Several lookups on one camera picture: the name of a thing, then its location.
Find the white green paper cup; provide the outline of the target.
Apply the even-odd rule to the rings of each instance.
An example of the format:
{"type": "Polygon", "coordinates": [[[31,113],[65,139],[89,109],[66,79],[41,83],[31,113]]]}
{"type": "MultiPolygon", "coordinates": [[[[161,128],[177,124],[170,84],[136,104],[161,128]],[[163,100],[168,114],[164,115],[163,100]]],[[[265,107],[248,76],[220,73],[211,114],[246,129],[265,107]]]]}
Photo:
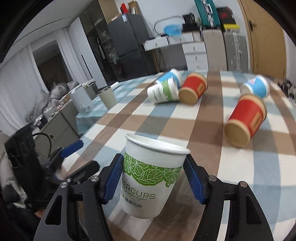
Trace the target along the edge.
{"type": "Polygon", "coordinates": [[[121,208],[136,218],[154,218],[163,210],[190,150],[135,134],[125,138],[121,208]]]}
{"type": "Polygon", "coordinates": [[[149,87],[147,97],[154,104],[180,100],[179,90],[173,78],[149,87]]]}

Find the white curtain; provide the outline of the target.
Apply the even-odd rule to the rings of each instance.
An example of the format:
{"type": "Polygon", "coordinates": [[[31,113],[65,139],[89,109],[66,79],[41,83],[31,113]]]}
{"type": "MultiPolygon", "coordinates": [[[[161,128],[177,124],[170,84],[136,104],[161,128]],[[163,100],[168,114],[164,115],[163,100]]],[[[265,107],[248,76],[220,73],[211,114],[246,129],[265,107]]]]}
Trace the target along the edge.
{"type": "Polygon", "coordinates": [[[25,116],[41,91],[48,93],[31,45],[1,66],[1,131],[8,136],[26,125],[25,116]]]}

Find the white drawer desk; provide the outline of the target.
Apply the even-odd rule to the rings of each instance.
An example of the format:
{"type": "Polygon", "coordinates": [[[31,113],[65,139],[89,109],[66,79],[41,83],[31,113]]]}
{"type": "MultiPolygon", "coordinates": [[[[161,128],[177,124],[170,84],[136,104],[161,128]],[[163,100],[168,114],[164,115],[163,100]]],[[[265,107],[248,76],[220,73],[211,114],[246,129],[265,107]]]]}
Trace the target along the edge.
{"type": "Polygon", "coordinates": [[[160,70],[208,70],[205,43],[200,31],[186,32],[179,36],[163,36],[143,43],[145,51],[156,54],[160,70]]]}

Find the shoes on floor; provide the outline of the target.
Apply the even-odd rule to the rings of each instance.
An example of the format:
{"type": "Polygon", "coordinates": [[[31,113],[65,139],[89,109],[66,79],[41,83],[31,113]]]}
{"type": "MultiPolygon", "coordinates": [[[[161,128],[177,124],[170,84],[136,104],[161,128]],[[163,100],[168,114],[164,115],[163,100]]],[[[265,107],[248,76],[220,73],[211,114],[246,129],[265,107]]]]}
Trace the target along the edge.
{"type": "Polygon", "coordinates": [[[282,80],[279,78],[275,78],[274,81],[280,87],[283,93],[287,96],[292,106],[295,106],[295,85],[287,79],[282,80]]]}

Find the white paper roll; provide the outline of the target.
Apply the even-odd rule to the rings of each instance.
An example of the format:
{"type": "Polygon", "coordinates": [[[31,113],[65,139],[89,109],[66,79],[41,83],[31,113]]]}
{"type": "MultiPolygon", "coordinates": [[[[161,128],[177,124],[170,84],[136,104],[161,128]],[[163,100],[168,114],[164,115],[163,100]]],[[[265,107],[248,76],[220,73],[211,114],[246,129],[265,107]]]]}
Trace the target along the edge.
{"type": "Polygon", "coordinates": [[[112,84],[110,87],[112,90],[117,89],[120,86],[120,82],[115,82],[114,84],[112,84]]]}

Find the grey clothes pile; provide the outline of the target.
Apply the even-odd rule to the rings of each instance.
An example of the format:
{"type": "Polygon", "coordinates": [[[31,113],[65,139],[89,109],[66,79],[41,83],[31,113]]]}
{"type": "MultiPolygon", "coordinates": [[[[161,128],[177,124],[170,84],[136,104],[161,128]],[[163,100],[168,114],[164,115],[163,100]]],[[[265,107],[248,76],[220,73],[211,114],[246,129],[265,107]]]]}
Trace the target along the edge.
{"type": "Polygon", "coordinates": [[[55,108],[60,103],[59,101],[64,97],[66,94],[69,93],[72,89],[77,87],[79,82],[77,81],[70,81],[68,83],[59,83],[49,93],[41,92],[35,98],[35,102],[33,107],[25,116],[25,121],[27,123],[35,122],[36,118],[42,115],[46,109],[55,108]]]}

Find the stack of shoe boxes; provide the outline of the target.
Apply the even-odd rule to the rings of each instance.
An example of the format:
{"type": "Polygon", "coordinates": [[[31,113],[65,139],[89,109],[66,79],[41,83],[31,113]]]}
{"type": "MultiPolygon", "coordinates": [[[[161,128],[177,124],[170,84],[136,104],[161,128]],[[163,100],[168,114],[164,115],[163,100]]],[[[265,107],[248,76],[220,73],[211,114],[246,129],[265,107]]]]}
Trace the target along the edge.
{"type": "Polygon", "coordinates": [[[221,30],[223,32],[239,32],[240,26],[236,23],[232,10],[225,6],[217,8],[217,13],[221,23],[221,30]]]}

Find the white suitcase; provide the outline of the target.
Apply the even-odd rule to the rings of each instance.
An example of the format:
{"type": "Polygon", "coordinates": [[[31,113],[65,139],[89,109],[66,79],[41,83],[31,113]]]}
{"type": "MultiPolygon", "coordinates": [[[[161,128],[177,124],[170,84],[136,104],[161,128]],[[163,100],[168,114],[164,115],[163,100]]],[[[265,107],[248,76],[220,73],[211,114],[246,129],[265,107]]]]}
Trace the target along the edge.
{"type": "Polygon", "coordinates": [[[203,30],[210,71],[227,71],[226,50],[221,30],[203,30]]]}

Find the teal suitcase on top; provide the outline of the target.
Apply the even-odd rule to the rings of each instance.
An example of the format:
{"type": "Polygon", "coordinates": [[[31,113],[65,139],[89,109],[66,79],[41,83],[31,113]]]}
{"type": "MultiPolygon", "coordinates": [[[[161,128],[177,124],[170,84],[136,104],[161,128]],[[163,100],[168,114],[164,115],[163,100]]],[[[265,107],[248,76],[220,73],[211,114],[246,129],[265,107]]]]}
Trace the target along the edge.
{"type": "Polygon", "coordinates": [[[217,9],[212,0],[194,0],[203,28],[220,29],[221,23],[217,9]]]}

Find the red paper cup centre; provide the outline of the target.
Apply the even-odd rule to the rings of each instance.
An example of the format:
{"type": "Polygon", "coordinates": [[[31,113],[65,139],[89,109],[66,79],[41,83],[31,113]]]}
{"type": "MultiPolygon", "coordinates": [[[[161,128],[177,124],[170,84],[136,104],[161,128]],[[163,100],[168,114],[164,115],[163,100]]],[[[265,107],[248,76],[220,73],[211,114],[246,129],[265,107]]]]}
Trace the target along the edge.
{"type": "Polygon", "coordinates": [[[190,73],[181,89],[179,99],[183,104],[195,105],[208,88],[206,77],[200,73],[190,73]]]}

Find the red paper cup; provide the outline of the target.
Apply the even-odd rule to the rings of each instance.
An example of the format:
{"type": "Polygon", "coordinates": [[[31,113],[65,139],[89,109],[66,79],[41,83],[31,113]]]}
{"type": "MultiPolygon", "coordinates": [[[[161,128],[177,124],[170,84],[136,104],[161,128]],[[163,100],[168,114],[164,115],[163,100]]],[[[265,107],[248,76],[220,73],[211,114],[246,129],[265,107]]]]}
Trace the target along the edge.
{"type": "Polygon", "coordinates": [[[244,148],[266,117],[267,109],[263,100],[254,94],[243,94],[224,126],[224,133],[233,146],[244,148]]]}
{"type": "Polygon", "coordinates": [[[183,104],[195,105],[208,88],[206,77],[200,73],[190,73],[181,89],[179,99],[183,104]]]}

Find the grey tumbler mug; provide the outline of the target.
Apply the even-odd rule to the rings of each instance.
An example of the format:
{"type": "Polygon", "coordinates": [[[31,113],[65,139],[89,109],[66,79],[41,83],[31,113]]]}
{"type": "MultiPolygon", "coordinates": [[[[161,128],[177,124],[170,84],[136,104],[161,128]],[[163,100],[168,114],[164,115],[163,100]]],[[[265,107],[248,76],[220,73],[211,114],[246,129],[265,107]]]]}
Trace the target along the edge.
{"type": "Polygon", "coordinates": [[[110,86],[106,86],[99,90],[98,96],[100,97],[101,101],[104,103],[107,109],[111,109],[117,104],[117,99],[110,86]]]}

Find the blue paper cup far left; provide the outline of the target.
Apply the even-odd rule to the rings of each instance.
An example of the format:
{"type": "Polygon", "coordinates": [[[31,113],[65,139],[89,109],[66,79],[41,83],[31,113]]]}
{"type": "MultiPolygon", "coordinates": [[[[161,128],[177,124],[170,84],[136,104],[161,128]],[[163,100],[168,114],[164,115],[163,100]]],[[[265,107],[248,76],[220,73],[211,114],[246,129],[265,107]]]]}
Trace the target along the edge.
{"type": "Polygon", "coordinates": [[[176,83],[178,88],[183,86],[184,80],[182,78],[181,73],[176,69],[171,69],[168,72],[163,73],[160,77],[155,80],[156,84],[160,84],[170,78],[173,78],[174,82],[176,83]]]}

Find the blue paper cup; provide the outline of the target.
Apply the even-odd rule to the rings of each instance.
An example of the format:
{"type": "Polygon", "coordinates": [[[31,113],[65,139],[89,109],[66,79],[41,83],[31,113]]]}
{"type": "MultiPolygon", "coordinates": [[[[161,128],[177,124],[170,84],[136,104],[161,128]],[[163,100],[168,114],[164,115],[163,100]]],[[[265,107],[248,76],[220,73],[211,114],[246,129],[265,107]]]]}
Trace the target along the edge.
{"type": "Polygon", "coordinates": [[[160,77],[155,80],[156,84],[160,84],[170,78],[173,78],[174,82],[176,83],[178,88],[183,86],[184,80],[182,78],[181,73],[176,69],[171,69],[168,72],[163,73],[160,77]]]}
{"type": "Polygon", "coordinates": [[[256,75],[251,80],[243,83],[240,87],[241,94],[254,94],[261,99],[265,99],[270,94],[269,82],[262,75],[256,75]]]}

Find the white appliance on table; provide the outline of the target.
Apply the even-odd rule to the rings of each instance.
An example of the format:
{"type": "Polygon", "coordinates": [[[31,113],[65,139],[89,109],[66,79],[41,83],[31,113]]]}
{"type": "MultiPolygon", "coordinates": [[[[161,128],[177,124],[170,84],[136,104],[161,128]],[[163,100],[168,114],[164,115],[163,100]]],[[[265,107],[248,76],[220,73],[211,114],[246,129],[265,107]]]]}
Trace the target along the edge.
{"type": "Polygon", "coordinates": [[[82,84],[72,89],[69,96],[76,106],[79,113],[88,113],[93,108],[93,102],[82,84]]]}

